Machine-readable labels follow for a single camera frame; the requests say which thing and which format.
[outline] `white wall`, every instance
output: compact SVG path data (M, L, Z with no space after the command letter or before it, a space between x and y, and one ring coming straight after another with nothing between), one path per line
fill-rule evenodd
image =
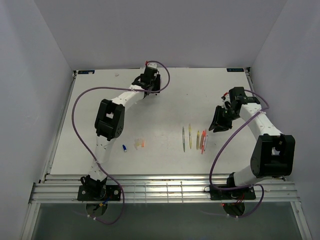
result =
M0 0L0 235L20 237L72 71L33 0Z
M35 0L73 70L248 67L287 0Z
M268 115L295 137L292 178L313 239L320 239L320 1L288 0L252 66Z

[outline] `glass panel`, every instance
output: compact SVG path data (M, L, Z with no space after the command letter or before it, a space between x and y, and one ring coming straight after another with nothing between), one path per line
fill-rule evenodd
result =
M246 203L246 212L256 203ZM105 220L119 214L120 204L109 204ZM301 235L289 202L264 202L243 219L210 216L225 214L220 203L127 204L116 224L106 226L86 214L86 205L41 204L33 240L300 240Z

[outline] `cable tie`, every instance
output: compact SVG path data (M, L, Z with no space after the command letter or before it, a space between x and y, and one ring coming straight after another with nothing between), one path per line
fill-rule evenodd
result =
M137 93L137 91L133 87L130 87L130 89L131 89L131 92Z

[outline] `white tabletop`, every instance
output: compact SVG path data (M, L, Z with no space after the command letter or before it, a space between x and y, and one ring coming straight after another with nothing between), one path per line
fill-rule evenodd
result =
M167 81L164 69L159 69L162 85ZM103 165L110 174L169 175L208 174L219 149L229 136L244 123L233 121L229 131L208 133L206 151L196 150L197 131L209 128L221 96L233 87L249 89L244 72L227 72L225 68L169 68L171 83L160 94L149 95L125 113L124 130L115 141L110 160ZM66 117L59 138L50 174L86 175L92 157L77 138L71 124L72 106L86 89L98 86L127 88L143 73L142 69L96 70L94 74L76 77ZM122 91L95 90L85 94L75 110L75 124L88 146L95 151L94 128L101 100L120 95ZM192 149L189 129L192 128ZM182 127L185 129L185 152ZM134 148L135 139L144 138L145 146ZM214 169L215 174L239 171L250 164L256 140L245 127L228 145Z

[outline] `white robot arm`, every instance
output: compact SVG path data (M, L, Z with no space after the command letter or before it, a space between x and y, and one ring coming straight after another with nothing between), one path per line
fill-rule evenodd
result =
M256 97L246 96L243 87L234 87L222 99L223 105L216 107L209 128L214 133L231 129L232 121L238 118L248 121L262 109ZM264 112L248 126L257 141L250 165L229 176L229 188L254 185L265 178L288 176L292 172L295 151L293 136L279 131Z
M148 92L136 90L158 93L161 89L161 76L157 64L149 62L145 66L144 73L133 81L130 89L132 91L126 91L112 100L103 99L98 109L94 123L97 135L94 155L97 161L92 161L89 174L80 179L83 186L81 189L94 199L100 198L107 180L107 176L100 170L98 164L103 166L109 161L112 147L124 129L125 112L149 95Z
M141 86L131 85L131 89L143 89ZM124 112L126 112L132 105L134 105L139 100L142 100L145 97L145 93L143 91L126 91L121 95L113 98L111 102L116 105L122 105L124 107ZM123 126L119 127L119 131L122 132ZM103 165L107 163L110 159L111 149L116 141L116 138L108 140L103 135L96 136L96 147L94 155L98 159L98 163ZM89 175L94 180L100 180L106 178L106 175L100 170L95 160L92 160L91 171Z

